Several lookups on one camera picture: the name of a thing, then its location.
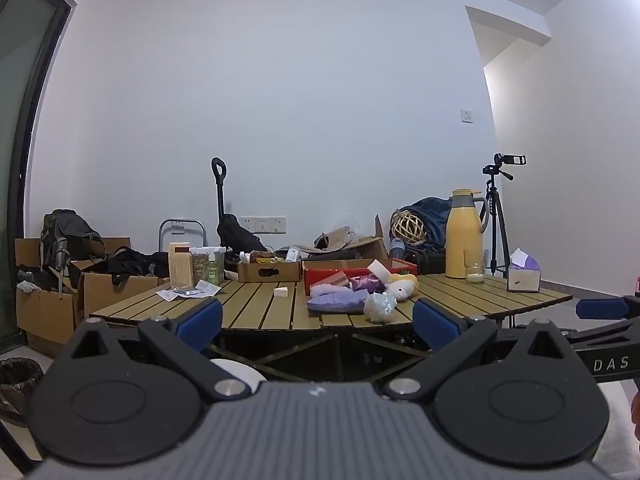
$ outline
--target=rattan ball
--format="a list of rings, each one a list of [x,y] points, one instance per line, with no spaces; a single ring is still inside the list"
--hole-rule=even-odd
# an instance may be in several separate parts
[[[422,220],[410,211],[400,211],[391,219],[393,236],[409,245],[420,245],[427,240],[427,231]]]

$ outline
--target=silver screw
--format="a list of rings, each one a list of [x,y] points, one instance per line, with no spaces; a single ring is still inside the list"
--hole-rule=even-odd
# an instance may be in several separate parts
[[[415,379],[398,378],[389,383],[389,388],[398,395],[411,395],[420,390],[420,383]]]
[[[213,387],[214,390],[225,397],[239,395],[244,392],[245,388],[246,385],[238,379],[224,379],[222,381],[218,381]]]

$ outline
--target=red box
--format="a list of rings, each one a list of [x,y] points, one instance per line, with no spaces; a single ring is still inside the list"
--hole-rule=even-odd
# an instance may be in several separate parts
[[[374,260],[326,260],[318,262],[302,262],[302,273],[305,280],[305,293],[309,295],[311,286],[336,272],[344,272],[347,278],[367,276],[371,271],[367,269]],[[409,262],[386,258],[379,260],[392,274],[400,274],[408,271],[409,274],[418,274],[418,267]]]

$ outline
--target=glass cup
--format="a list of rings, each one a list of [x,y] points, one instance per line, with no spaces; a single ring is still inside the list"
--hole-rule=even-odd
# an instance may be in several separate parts
[[[488,249],[465,249],[466,280],[469,283],[483,283]]]

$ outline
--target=purple tissue box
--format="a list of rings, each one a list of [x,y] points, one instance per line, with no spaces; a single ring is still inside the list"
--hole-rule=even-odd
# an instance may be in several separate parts
[[[540,266],[531,256],[527,257],[524,267],[511,264],[507,271],[507,290],[510,292],[539,292]]]

